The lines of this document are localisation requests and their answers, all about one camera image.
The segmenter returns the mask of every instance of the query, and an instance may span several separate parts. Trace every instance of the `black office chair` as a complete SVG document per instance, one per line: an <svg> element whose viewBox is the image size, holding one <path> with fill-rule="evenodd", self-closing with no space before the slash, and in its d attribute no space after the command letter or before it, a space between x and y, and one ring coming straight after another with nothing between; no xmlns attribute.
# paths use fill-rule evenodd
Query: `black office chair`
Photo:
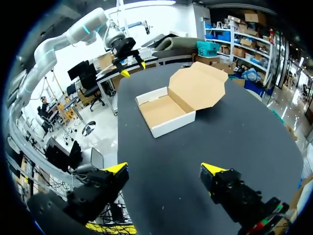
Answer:
<svg viewBox="0 0 313 235"><path fill-rule="evenodd" d="M100 91L100 88L97 85L95 74L89 74L79 78L83 88L86 89L84 93L81 90L83 96L84 97L90 97L92 95L95 96L95 99L91 102L90 111L93 112L92 107L96 101L100 101L102 103L102 106L105 106L105 103L101 99L101 94L97 94L97 92Z"/></svg>

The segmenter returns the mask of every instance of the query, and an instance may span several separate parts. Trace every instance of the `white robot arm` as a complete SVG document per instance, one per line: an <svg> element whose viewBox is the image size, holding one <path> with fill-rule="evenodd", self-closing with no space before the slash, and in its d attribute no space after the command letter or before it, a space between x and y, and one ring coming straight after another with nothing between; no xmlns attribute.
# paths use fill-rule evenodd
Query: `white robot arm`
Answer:
<svg viewBox="0 0 313 235"><path fill-rule="evenodd" d="M87 45L95 42L96 31L99 28L102 28L100 31L102 39L109 48L116 40L125 38L124 33L119 30L116 24L108 20L104 10L97 8L77 21L64 34L43 41L34 53L36 64L27 75L17 95L19 105L25 107L29 103L31 94L39 81L56 65L56 50L80 41Z"/></svg>
<svg viewBox="0 0 313 235"><path fill-rule="evenodd" d="M9 108L9 132L18 148L44 171L74 187L80 182L75 177L73 178L68 173L56 168L42 154L35 151L22 136L15 125L15 120L21 109L29 103L31 94L39 81L56 65L55 51L80 41L89 45L95 42L96 33L99 33L106 47L113 51L116 57L113 63L119 65L118 63L130 54L138 56L138 51L131 51L135 44L134 39L125 38L118 26L107 18L104 10L97 8L77 21L64 34L43 41L36 48L34 53L36 64L26 76L19 88L15 102Z"/></svg>

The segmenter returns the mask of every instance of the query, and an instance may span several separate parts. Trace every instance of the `rolled mat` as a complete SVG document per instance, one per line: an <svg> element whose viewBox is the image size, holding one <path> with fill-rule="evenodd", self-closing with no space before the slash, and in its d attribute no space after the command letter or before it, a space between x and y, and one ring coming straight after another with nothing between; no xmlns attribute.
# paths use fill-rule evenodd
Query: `rolled mat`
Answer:
<svg viewBox="0 0 313 235"><path fill-rule="evenodd" d="M156 48L156 51L160 50L171 50L177 48L196 48L197 41L203 42L201 38L185 38L185 37L174 37L164 39Z"/></svg>

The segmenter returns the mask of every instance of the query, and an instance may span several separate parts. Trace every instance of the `open box lid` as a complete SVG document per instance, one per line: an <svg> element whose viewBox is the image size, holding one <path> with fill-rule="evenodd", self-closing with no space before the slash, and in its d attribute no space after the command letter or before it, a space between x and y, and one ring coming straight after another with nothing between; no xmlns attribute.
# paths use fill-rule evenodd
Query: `open box lid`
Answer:
<svg viewBox="0 0 313 235"><path fill-rule="evenodd" d="M224 96L227 79L226 72L195 62L171 76L169 89L196 111L213 107Z"/></svg>

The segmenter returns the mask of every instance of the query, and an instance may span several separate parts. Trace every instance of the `cardboard box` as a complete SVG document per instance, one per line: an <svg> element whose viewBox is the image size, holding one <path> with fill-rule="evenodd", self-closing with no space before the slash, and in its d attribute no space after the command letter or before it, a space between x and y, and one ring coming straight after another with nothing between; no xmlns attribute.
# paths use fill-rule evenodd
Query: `cardboard box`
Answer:
<svg viewBox="0 0 313 235"><path fill-rule="evenodd" d="M245 56L246 56L246 51L243 49L237 48L237 47L234 47L233 53L234 53L234 55L237 55L237 56L243 57L243 58L245 58Z"/></svg>
<svg viewBox="0 0 313 235"><path fill-rule="evenodd" d="M241 20L240 20L239 18L234 17L234 16L228 16L228 19L229 19L230 21L234 21L234 22L237 22L237 23L240 23L240 22L241 22Z"/></svg>
<svg viewBox="0 0 313 235"><path fill-rule="evenodd" d="M286 215L290 218L291 222L293 223L297 217L300 214L300 211L298 211L299 204L301 205L303 201L301 202L301 197L308 195L308 189L312 187L313 183L313 175L311 175L309 178L305 179L301 183L301 187L297 190L295 195L293 196L293 199L291 203L289 204L289 210L287 211ZM285 232L288 230L288 223L285 219L282 219L276 227L273 229L276 235L284 235Z"/></svg>
<svg viewBox="0 0 313 235"><path fill-rule="evenodd" d="M269 41L269 37L268 36L263 36L263 39L266 41Z"/></svg>
<svg viewBox="0 0 313 235"><path fill-rule="evenodd" d="M267 48L267 46L268 46L267 44L261 43L259 41L256 42L256 45L258 45L259 47L263 47L263 48Z"/></svg>
<svg viewBox="0 0 313 235"><path fill-rule="evenodd" d="M195 62L178 70L163 87L136 97L154 138L195 121L196 111L214 106L224 95L227 73Z"/></svg>
<svg viewBox="0 0 313 235"><path fill-rule="evenodd" d="M225 46L225 45L221 45L220 49L222 50L221 52L226 54L226 55L229 55L230 54L230 48L229 46Z"/></svg>
<svg viewBox="0 0 313 235"><path fill-rule="evenodd" d="M234 78L232 81L237 83L240 87L245 86L245 80L244 79Z"/></svg>
<svg viewBox="0 0 313 235"><path fill-rule="evenodd" d="M265 73L263 73L263 72L258 72L258 74L260 75L261 81L263 82L264 79L265 79Z"/></svg>
<svg viewBox="0 0 313 235"><path fill-rule="evenodd" d="M261 60L261 59L262 59L262 55L256 53L256 54L255 54L255 59Z"/></svg>
<svg viewBox="0 0 313 235"><path fill-rule="evenodd" d="M192 61L193 62L201 62L201 63L204 63L206 65L212 65L212 64L215 64L215 63L219 63L220 62L220 59L219 57L212 57L212 58L209 58L209 57L202 57L202 56L198 56L197 54L192 54Z"/></svg>
<svg viewBox="0 0 313 235"><path fill-rule="evenodd" d="M266 26L266 17L262 12L258 13L245 13L246 22L259 23L263 26Z"/></svg>
<svg viewBox="0 0 313 235"><path fill-rule="evenodd" d="M240 44L241 44L241 45L248 46L248 47L252 47L252 48L255 47L255 43L254 43L254 42L249 41L249 40L246 40L246 39L244 39L244 38L242 38L242 39L240 40Z"/></svg>
<svg viewBox="0 0 313 235"><path fill-rule="evenodd" d="M234 74L234 69L232 69L228 64L217 63L217 64L213 64L212 66L217 68L218 70L222 70L222 71L226 72L229 75Z"/></svg>
<svg viewBox="0 0 313 235"><path fill-rule="evenodd" d="M112 64L112 60L114 59L114 55L111 52L105 53L97 58L97 63L99 64L101 70L104 70L106 67Z"/></svg>
<svg viewBox="0 0 313 235"><path fill-rule="evenodd" d="M253 35L253 36L257 36L258 35L257 31L248 29L246 24L240 24L239 28L238 28L238 31L241 32L241 33L246 33L246 34L250 34L250 35Z"/></svg>

